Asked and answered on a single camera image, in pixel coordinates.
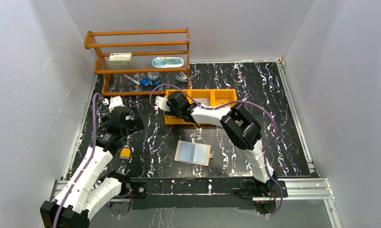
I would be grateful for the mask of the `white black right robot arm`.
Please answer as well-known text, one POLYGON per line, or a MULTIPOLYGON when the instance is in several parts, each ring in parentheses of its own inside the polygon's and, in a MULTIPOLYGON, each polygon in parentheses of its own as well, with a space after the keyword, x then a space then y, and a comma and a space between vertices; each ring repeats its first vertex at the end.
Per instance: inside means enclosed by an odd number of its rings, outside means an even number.
POLYGON ((252 168, 257 192, 270 196, 276 189, 277 177, 270 166, 262 144, 262 126, 244 107, 246 101, 230 101, 214 107, 189 102, 191 97, 183 91, 174 91, 167 98, 157 97, 155 105, 168 115, 177 116, 192 124, 210 124, 222 127, 234 146, 238 147, 252 168))

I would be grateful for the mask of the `beige card holder wallet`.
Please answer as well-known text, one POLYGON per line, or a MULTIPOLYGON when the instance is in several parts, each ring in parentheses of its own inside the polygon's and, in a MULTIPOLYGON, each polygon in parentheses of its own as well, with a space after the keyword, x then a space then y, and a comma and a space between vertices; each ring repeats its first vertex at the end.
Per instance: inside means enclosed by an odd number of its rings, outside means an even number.
POLYGON ((214 152, 210 145, 178 141, 174 160, 187 164, 208 166, 213 156, 214 152))

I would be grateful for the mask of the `silver credit card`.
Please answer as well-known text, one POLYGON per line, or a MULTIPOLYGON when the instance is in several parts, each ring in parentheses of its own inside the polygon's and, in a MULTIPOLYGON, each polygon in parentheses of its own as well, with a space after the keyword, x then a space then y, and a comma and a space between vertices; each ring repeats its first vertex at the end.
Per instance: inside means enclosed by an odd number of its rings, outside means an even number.
POLYGON ((209 98, 195 98, 195 100, 200 103, 201 105, 210 106, 210 99, 209 98))

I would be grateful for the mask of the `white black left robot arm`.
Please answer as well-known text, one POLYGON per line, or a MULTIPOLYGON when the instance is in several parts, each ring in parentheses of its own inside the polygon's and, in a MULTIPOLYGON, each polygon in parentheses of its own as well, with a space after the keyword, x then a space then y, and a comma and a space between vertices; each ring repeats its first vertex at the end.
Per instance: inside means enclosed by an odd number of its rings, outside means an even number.
POLYGON ((103 100, 109 115, 100 125, 93 120, 93 142, 65 187, 53 200, 46 200, 40 214, 46 228, 87 228, 91 219, 114 197, 134 196, 130 178, 112 171, 99 178, 104 167, 116 153, 125 159, 131 156, 126 148, 127 137, 144 129, 136 107, 124 106, 120 96, 103 100))

